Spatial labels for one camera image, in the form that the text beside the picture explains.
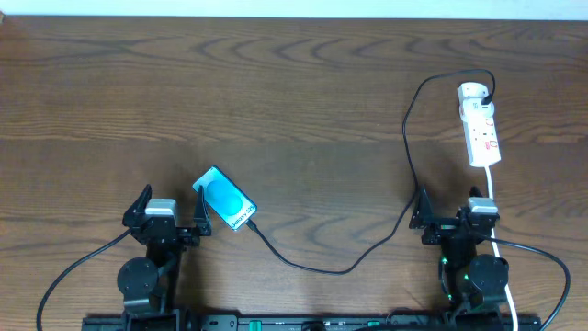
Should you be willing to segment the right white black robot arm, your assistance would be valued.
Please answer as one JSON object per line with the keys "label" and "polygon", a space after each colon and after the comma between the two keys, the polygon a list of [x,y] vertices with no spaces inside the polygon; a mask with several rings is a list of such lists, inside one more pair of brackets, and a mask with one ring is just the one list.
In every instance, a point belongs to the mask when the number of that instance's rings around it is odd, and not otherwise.
{"label": "right white black robot arm", "polygon": [[470,190],[468,204],[453,217],[436,216],[426,190],[419,190],[409,227],[423,231],[423,244],[441,247],[439,278],[450,302],[442,323],[449,329],[509,327],[500,313],[507,302],[509,264],[502,257],[477,252],[477,245],[491,235],[499,219],[494,201],[476,187]]}

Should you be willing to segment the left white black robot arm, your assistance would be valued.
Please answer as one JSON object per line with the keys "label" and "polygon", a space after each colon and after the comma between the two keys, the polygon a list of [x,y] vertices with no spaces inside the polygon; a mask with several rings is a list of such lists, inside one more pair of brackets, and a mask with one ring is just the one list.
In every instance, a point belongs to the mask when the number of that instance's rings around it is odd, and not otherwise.
{"label": "left white black robot arm", "polygon": [[154,199],[147,185],[123,214],[122,224],[147,248],[145,257],[126,262],[117,276],[123,295],[125,330],[197,330],[198,319],[188,309],[174,307],[182,254],[210,236],[211,221],[204,188],[197,190],[192,227],[177,224],[177,203]]}

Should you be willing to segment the teal screen Galaxy smartphone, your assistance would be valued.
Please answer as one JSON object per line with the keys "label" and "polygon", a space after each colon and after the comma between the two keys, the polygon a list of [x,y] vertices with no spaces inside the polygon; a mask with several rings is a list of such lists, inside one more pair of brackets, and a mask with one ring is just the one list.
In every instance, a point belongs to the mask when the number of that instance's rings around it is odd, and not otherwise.
{"label": "teal screen Galaxy smartphone", "polygon": [[192,188],[202,189],[204,201],[233,231],[238,231],[257,212],[256,204],[218,167],[212,166]]}

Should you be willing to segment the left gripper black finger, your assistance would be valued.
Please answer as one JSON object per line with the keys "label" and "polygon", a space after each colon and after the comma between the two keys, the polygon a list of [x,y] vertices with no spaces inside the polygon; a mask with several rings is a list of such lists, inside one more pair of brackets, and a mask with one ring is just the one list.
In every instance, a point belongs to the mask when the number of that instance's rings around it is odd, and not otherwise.
{"label": "left gripper black finger", "polygon": [[152,187],[147,184],[140,196],[130,205],[124,212],[122,224],[129,228],[141,227],[145,222],[146,207],[149,200],[152,198]]}
{"label": "left gripper black finger", "polygon": [[211,236],[212,225],[205,200],[204,188],[202,186],[199,186],[197,189],[197,202],[193,221],[198,229],[199,236]]}

